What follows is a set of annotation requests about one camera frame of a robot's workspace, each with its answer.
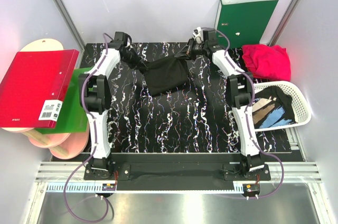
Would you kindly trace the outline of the pink t-shirt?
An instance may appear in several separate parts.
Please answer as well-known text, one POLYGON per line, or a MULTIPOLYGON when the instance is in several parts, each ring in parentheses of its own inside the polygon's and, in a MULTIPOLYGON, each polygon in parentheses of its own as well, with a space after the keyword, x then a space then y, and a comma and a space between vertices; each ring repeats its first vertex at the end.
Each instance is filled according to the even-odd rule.
POLYGON ((290 59, 286 48, 279 45, 243 45, 242 59, 255 78, 291 80, 290 59))

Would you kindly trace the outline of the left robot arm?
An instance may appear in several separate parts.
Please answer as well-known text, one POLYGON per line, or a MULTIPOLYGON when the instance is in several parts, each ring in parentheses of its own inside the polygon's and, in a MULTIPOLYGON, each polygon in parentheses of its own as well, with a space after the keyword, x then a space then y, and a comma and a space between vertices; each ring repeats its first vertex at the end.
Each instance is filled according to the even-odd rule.
POLYGON ((120 62, 129 68, 144 73, 147 65, 132 48, 132 38, 125 32, 116 32, 108 42, 109 35, 103 34, 105 48, 96 64, 86 73, 79 75, 80 105, 84 109, 90 128, 91 152, 86 163, 86 172, 105 179, 116 174, 111 158, 107 131, 111 93, 108 78, 120 62))

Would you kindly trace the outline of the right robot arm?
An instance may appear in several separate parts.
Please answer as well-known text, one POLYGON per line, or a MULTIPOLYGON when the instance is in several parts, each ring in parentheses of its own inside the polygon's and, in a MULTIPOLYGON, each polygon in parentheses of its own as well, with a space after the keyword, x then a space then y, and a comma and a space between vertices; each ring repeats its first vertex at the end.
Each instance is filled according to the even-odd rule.
POLYGON ((197 27, 187 45, 175 55, 176 58, 195 60, 203 55, 211 60, 227 78, 226 103, 232 109, 240 135, 239 173, 244 178, 258 176, 265 164, 258 146, 252 119, 252 103, 255 97, 253 76, 241 69, 231 58, 228 47, 218 42, 219 31, 197 27))

